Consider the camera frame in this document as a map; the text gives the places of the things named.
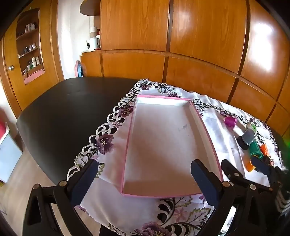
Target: white tablecloth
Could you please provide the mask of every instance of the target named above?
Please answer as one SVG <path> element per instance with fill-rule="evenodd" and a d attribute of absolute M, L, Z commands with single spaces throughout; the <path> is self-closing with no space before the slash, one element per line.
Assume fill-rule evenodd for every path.
<path fill-rule="evenodd" d="M 98 160 L 98 175 L 80 208 L 119 235 L 196 235 L 213 211 L 213 207 L 207 204 L 202 194 L 173 199 L 139 198 L 120 194 L 128 129 L 134 101 L 138 94 L 192 99 L 212 139 L 219 162 L 227 159 L 246 179 L 269 186 L 267 177 L 262 173 L 248 172 L 244 168 L 242 158 L 249 153 L 242 150 L 236 140 L 237 136 L 245 131 L 247 122 L 253 121 L 257 126 L 258 143 L 265 143 L 274 164 L 283 168 L 281 154 L 271 131 L 259 119 L 206 95 L 186 92 L 177 87 L 149 80 L 140 80 L 127 96 L 116 104 L 113 113 L 108 115 L 107 123 L 99 128 L 96 127 L 96 134 L 89 137 L 90 144 L 76 157 L 75 166 L 69 170 L 67 176 L 69 179 L 89 158 Z M 234 131 L 225 125 L 225 116 L 238 116 Z M 228 229 L 228 222 L 231 221 L 233 214 L 234 209 L 222 228 L 224 232 Z"/>

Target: white wall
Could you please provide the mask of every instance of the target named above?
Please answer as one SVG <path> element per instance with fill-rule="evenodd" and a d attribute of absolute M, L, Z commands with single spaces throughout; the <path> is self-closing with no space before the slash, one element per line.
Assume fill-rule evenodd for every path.
<path fill-rule="evenodd" d="M 80 13 L 84 0 L 59 0 L 57 13 L 57 34 L 59 55 L 64 79 L 75 77 L 75 63 L 87 50 L 86 40 L 90 39 L 93 17 Z"/>
<path fill-rule="evenodd" d="M 16 128 L 16 117 L 6 98 L 2 84 L 0 83 L 0 120 L 7 122 L 10 128 L 10 134 L 15 137 L 18 133 Z"/>

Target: wooden cabinet door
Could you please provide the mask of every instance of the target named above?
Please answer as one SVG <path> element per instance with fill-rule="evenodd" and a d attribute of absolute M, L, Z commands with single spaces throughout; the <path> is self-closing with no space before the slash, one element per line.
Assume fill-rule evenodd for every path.
<path fill-rule="evenodd" d="M 39 34 L 39 47 L 38 52 L 39 55 L 36 55 L 36 51 L 30 52 L 24 57 L 26 57 L 27 64 L 28 60 L 31 60 L 32 57 L 39 56 L 40 63 L 42 66 L 33 68 L 34 72 L 40 69 L 44 69 L 45 73 L 31 81 L 30 83 L 24 83 L 24 75 L 23 75 L 23 67 L 25 67 L 23 60 L 19 59 L 17 54 L 19 53 L 19 29 L 17 29 L 17 22 L 21 17 L 21 14 L 14 20 L 14 22 L 10 25 L 9 29 L 5 33 L 4 36 L 4 57 L 6 63 L 6 69 L 8 72 L 8 77 L 13 88 L 16 99 L 20 105 L 20 108 L 24 110 L 31 102 L 33 102 L 37 97 L 47 91 L 49 88 L 54 86 L 59 82 L 59 78 L 57 76 L 55 61 L 53 56 L 52 48 L 52 37 L 51 37 L 51 22 L 52 22 L 52 14 L 55 14 L 52 11 L 52 2 L 53 0 L 48 1 L 40 1 L 34 0 L 31 4 L 29 4 L 23 12 L 29 10 L 38 10 L 38 27 L 37 32 Z"/>

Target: wooden cabinet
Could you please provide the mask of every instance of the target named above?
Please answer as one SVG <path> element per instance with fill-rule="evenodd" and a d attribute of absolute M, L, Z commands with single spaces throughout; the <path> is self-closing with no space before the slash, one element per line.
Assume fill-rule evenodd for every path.
<path fill-rule="evenodd" d="M 105 53 L 105 77 L 146 79 L 162 82 L 165 57 L 150 53 Z"/>
<path fill-rule="evenodd" d="M 169 58 L 166 83 L 226 102 L 235 78 L 204 63 Z"/>
<path fill-rule="evenodd" d="M 6 69 L 11 65 L 14 67 L 12 70 L 7 70 L 7 79 L 10 81 L 21 110 L 24 110 L 32 101 L 57 84 L 63 77 L 62 72 L 56 68 L 56 64 L 60 64 L 59 58 L 55 58 L 56 54 L 58 56 L 58 51 L 53 51 L 52 47 L 57 42 L 56 25 L 53 24 L 56 12 L 57 1 L 35 0 L 24 9 L 5 33 L 4 67 Z M 36 29 L 22 34 L 25 32 L 27 23 L 35 23 Z M 25 46 L 29 47 L 34 42 L 36 48 L 24 54 Z M 27 68 L 28 61 L 36 56 L 40 60 L 40 65 L 23 75 L 23 70 Z M 24 82 L 25 77 L 35 76 L 42 70 L 45 73 L 29 83 Z"/>
<path fill-rule="evenodd" d="M 245 0 L 174 0 L 170 51 L 237 73 L 246 22 Z"/>
<path fill-rule="evenodd" d="M 238 107 L 245 112 L 266 121 L 275 101 L 262 94 L 250 85 L 239 81 L 230 105 Z"/>
<path fill-rule="evenodd" d="M 267 124 L 282 136 L 290 125 L 290 114 L 282 107 L 276 106 Z"/>
<path fill-rule="evenodd" d="M 106 0 L 100 12 L 85 75 L 163 81 L 287 129 L 290 41 L 255 0 Z"/>
<path fill-rule="evenodd" d="M 85 52 L 80 56 L 84 76 L 102 77 L 101 52 Z"/>
<path fill-rule="evenodd" d="M 168 15 L 169 0 L 102 1 L 102 50 L 165 51 Z"/>
<path fill-rule="evenodd" d="M 290 113 L 290 71 L 288 72 L 278 102 Z"/>
<path fill-rule="evenodd" d="M 250 9 L 249 45 L 241 76 L 276 99 L 288 72 L 289 40 L 255 0 L 250 0 Z"/>

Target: purple flower embroidery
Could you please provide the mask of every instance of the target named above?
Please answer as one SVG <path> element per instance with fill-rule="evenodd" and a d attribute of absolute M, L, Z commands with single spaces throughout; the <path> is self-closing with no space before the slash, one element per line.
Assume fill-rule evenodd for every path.
<path fill-rule="evenodd" d="M 263 122 L 263 125 L 266 129 L 269 129 L 269 126 L 265 122 Z"/>
<path fill-rule="evenodd" d="M 148 85 L 144 84 L 144 85 L 141 86 L 141 89 L 142 89 L 142 90 L 148 90 L 148 89 L 151 88 L 151 87 L 152 87 L 151 84 L 148 84 Z"/>
<path fill-rule="evenodd" d="M 122 117 L 126 117 L 128 115 L 130 115 L 133 111 L 133 107 L 132 106 L 127 106 L 127 107 L 121 107 L 118 111 L 118 115 L 122 116 Z"/>
<path fill-rule="evenodd" d="M 180 98 L 180 96 L 177 93 L 169 92 L 167 94 L 168 97 L 175 97 L 175 98 Z"/>
<path fill-rule="evenodd" d="M 227 116 L 227 114 L 226 114 L 226 111 L 225 110 L 220 110 L 220 114 L 222 115 L 222 116 Z"/>
<path fill-rule="evenodd" d="M 172 236 L 171 232 L 155 222 L 145 223 L 142 229 L 135 229 L 135 232 L 141 236 Z"/>
<path fill-rule="evenodd" d="M 116 127 L 116 128 L 119 128 L 120 126 L 122 126 L 121 124 L 122 124 L 121 121 L 116 121 L 116 122 L 114 122 L 112 125 L 113 125 L 114 127 Z"/>
<path fill-rule="evenodd" d="M 101 154 L 111 152 L 114 146 L 114 144 L 112 144 L 113 139 L 113 135 L 110 134 L 104 134 L 99 138 L 96 138 L 96 146 Z"/>
<path fill-rule="evenodd" d="M 187 213 L 187 211 L 183 211 L 183 210 L 184 210 L 183 207 L 180 210 L 175 209 L 174 214 L 173 214 L 173 216 L 176 218 L 175 222 L 179 222 L 180 219 L 186 220 L 186 217 L 184 215 Z"/>
<path fill-rule="evenodd" d="M 259 125 L 258 125 L 258 120 L 257 120 L 257 118 L 255 118 L 255 117 L 251 117 L 249 120 L 250 120 L 250 122 L 253 122 L 253 123 L 255 124 L 256 127 L 259 126 Z"/>

